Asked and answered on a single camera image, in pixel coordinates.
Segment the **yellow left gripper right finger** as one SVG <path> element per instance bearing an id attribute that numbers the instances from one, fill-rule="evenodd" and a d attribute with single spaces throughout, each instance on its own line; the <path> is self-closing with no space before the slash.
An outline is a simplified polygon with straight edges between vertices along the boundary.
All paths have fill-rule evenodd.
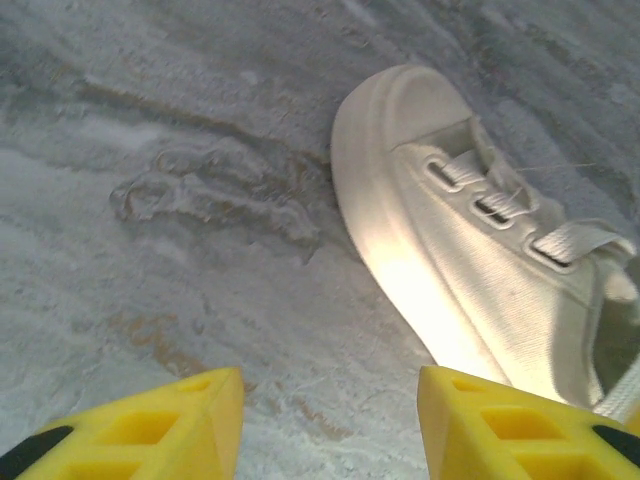
<path id="1" fill-rule="evenodd" d="M 439 366 L 424 366 L 418 416 L 432 479 L 636 479 L 628 424 Z"/>

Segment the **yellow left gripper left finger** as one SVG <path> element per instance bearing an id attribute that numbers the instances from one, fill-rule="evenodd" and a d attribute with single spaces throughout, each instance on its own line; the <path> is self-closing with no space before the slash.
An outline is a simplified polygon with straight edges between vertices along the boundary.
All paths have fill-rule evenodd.
<path id="1" fill-rule="evenodd" d="M 57 419 L 1 457 L 4 479 L 231 479 L 242 437 L 238 367 Z"/>

